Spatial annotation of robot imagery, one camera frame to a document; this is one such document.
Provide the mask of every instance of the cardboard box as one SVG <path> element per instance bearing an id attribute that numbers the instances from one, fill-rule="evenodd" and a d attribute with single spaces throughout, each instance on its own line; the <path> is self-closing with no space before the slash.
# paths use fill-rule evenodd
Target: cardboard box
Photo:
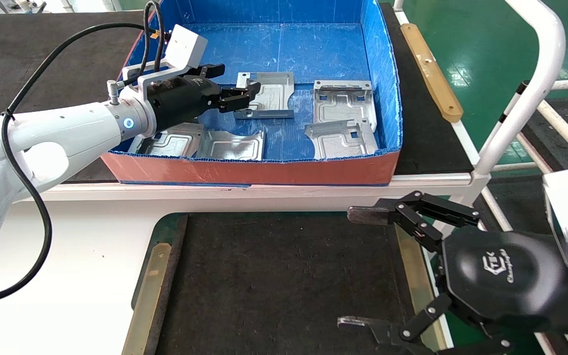
<path id="1" fill-rule="evenodd" d="M 292 71 L 294 119 L 235 120 L 210 110 L 206 130 L 234 135 L 266 133 L 261 161 L 154 157 L 126 153 L 126 141 L 102 159 L 120 182 L 136 184 L 385 185 L 402 146 L 402 114 L 393 49 L 376 0 L 164 0 L 166 29 L 175 23 L 208 39 L 202 64 L 224 63 L 215 78 L 234 86 L 238 72 Z M 151 48 L 156 42 L 151 41 Z M 140 63 L 143 39 L 127 65 Z M 379 150 L 373 155 L 314 160 L 305 135 L 313 123 L 316 80 L 370 80 Z"/>

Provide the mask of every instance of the wooden strip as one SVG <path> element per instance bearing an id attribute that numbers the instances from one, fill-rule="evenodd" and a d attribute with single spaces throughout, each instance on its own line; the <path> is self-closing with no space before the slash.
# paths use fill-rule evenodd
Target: wooden strip
<path id="1" fill-rule="evenodd" d="M 160 243 L 151 251 L 122 355 L 156 353 L 172 283 L 181 256 L 187 218 L 187 214 L 178 216 L 176 227 L 169 230 L 175 234 L 172 246 L 169 243 Z"/>
<path id="2" fill-rule="evenodd" d="M 153 323 L 164 276 L 170 257 L 171 245 L 155 245 L 146 267 L 146 274 L 135 304 L 135 312 L 126 335 L 122 355 L 143 355 Z"/>
<path id="3" fill-rule="evenodd" d="M 433 57 L 426 41 L 424 41 L 422 33 L 413 23 L 404 23 L 400 26 L 400 29 L 404 34 L 406 43 L 409 45 L 409 49 L 412 51 L 415 61 L 420 67 L 428 92 L 433 97 L 433 101 L 435 101 L 442 117 L 451 123 L 458 122 L 464 115 L 464 110 L 444 77 L 444 73 L 437 65 L 437 61 Z"/>

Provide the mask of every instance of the metal bracket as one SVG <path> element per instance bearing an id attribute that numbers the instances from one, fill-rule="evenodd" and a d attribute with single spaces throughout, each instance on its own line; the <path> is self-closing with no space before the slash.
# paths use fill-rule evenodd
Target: metal bracket
<path id="1" fill-rule="evenodd" d="M 306 124 L 306 135 L 313 141 L 315 159 L 356 157 L 374 154 L 376 138 L 369 124 L 355 120 Z"/>
<path id="2" fill-rule="evenodd" d="M 314 123 L 355 120 L 376 131 L 371 81 L 318 80 L 314 84 Z"/>
<path id="3" fill-rule="evenodd" d="M 192 157 L 201 143 L 203 125 L 181 123 L 157 135 L 148 139 L 135 137 L 128 152 L 165 157 Z"/>
<path id="4" fill-rule="evenodd" d="M 196 157 L 217 160 L 262 160 L 264 131 L 237 136 L 226 131 L 207 131 L 201 137 Z"/>
<path id="5" fill-rule="evenodd" d="M 260 91 L 248 108 L 234 112 L 235 119 L 287 119 L 295 113 L 288 109 L 288 99 L 295 92 L 292 72 L 239 72 L 236 87 L 248 88 L 260 83 Z"/>

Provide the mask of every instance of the robotic arm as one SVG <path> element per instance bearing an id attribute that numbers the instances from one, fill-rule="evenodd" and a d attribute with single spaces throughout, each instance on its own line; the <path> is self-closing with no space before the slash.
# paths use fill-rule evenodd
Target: robotic arm
<path id="1" fill-rule="evenodd" d="M 553 173 L 545 176 L 545 182 L 554 187 L 550 180 L 557 178 L 568 189 L 566 177 L 568 171 Z M 563 207 L 555 202 L 554 193 L 548 196 L 549 205 Z M 457 229 L 443 239 L 423 216 Z M 485 232 L 476 227 L 479 216 L 470 207 L 419 191 L 397 200 L 381 199 L 372 207 L 350 207 L 352 222 L 395 223 L 428 251 L 436 252 L 434 273 L 440 295 L 405 325 L 362 317 L 340 317 L 338 325 L 369 328 L 381 348 L 401 348 L 413 355 L 509 353 L 512 344 L 500 335 L 499 326 L 568 334 L 568 235 L 565 241 L 557 233 Z M 565 218 L 561 223 L 568 222 L 567 214 L 561 216 Z M 437 353 L 417 344 L 422 332 L 447 311 L 489 339 Z"/>
<path id="2" fill-rule="evenodd" d="M 260 84 L 221 88 L 211 81 L 224 74 L 225 66 L 199 65 L 206 43 L 176 26 L 162 60 L 168 69 L 140 76 L 138 85 L 124 88 L 119 97 L 119 83 L 109 81 L 110 100 L 104 103 L 16 114 L 8 128 L 10 146 L 36 190 L 56 186 L 137 135 L 152 137 L 213 108 L 219 112 L 247 108 Z M 124 68 L 124 77 L 137 69 L 139 65 Z M 0 140 L 0 227 L 9 206 L 28 197 Z"/>

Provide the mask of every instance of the blue liner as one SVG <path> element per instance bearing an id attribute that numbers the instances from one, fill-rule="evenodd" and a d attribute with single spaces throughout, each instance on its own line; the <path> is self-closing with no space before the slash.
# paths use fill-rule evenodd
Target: blue liner
<path id="1" fill-rule="evenodd" d="M 294 72 L 295 93 L 288 103 L 295 111 L 294 119 L 235 120 L 233 114 L 215 110 L 199 117 L 207 130 L 244 136 L 265 131 L 261 162 L 313 159 L 313 144 L 304 126 L 313 122 L 313 83 L 321 79 L 371 80 L 380 148 L 374 155 L 400 150 L 402 109 L 396 63 L 376 0 L 164 0 L 161 9 L 166 30 L 178 23 L 208 39 L 202 63 L 226 65 L 225 74 L 214 79 L 221 85 L 235 85 L 240 71 Z M 151 24 L 157 26 L 155 18 Z M 142 55 L 140 39 L 127 64 L 140 63 Z M 149 55 L 152 60 L 154 50 Z M 130 143 L 112 152 L 128 154 Z"/>

